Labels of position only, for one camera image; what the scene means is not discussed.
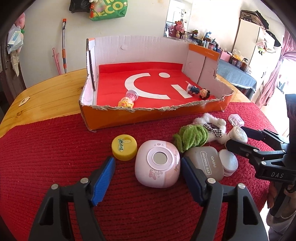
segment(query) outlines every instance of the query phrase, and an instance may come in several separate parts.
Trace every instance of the metal screw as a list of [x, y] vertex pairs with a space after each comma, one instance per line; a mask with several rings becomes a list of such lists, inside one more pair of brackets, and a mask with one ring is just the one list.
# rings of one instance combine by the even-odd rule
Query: metal screw
[[214, 184], [216, 182], [216, 180], [214, 178], [212, 178], [212, 177], [208, 178], [207, 181], [210, 184]]
[[52, 184], [52, 190], [56, 190], [59, 187], [57, 184]]
[[243, 184], [243, 183], [239, 183], [237, 186], [238, 186], [240, 189], [245, 189], [245, 188], [246, 188], [246, 185]]
[[84, 178], [82, 178], [82, 179], [80, 180], [80, 182], [81, 182], [82, 184], [86, 184], [86, 183], [88, 183], [88, 181], [89, 181], [89, 179], [88, 179], [87, 177], [84, 177]]

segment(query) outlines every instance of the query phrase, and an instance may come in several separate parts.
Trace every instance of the green shopping bag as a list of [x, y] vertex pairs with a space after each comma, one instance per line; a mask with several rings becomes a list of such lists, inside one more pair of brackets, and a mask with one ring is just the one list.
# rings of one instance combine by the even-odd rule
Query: green shopping bag
[[126, 15], [128, 0], [94, 0], [90, 7], [89, 18], [100, 21], [111, 18], [121, 18]]

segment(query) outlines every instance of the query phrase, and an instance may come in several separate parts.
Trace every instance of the red paper lining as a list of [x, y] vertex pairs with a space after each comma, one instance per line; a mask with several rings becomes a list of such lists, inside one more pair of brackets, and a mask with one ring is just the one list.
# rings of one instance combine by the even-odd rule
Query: red paper lining
[[[202, 100], [199, 95], [185, 99], [171, 85], [179, 85], [186, 90], [188, 83], [197, 86], [184, 73], [182, 64], [164, 62], [141, 62], [126, 64], [106, 64], [99, 66], [99, 84], [97, 93], [98, 106], [117, 107], [118, 102], [125, 96], [127, 89], [125, 81], [135, 74], [149, 73], [150, 76], [141, 77], [134, 81], [138, 89], [160, 95], [167, 95], [170, 99], [151, 99], [139, 97], [134, 103], [134, 108], [162, 108], [187, 104]], [[169, 78], [162, 78], [159, 73], [168, 73]]]

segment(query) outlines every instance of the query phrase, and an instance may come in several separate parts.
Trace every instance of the plaid bow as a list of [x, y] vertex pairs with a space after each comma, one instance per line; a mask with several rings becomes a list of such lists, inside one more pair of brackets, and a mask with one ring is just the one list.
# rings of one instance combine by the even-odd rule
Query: plaid bow
[[222, 131], [221, 130], [217, 130], [217, 129], [213, 129], [209, 124], [210, 123], [204, 124], [203, 125], [204, 128], [206, 128], [208, 132], [213, 132], [216, 137], [222, 137]]

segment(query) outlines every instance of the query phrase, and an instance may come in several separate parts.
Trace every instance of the clear plastic case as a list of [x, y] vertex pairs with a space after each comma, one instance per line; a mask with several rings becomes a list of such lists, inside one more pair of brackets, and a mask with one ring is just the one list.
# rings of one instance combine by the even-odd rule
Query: clear plastic case
[[238, 127], [242, 127], [244, 126], [244, 121], [242, 120], [242, 118], [238, 115], [238, 114], [231, 114], [228, 117], [229, 122], [232, 124], [232, 126], [238, 126]]

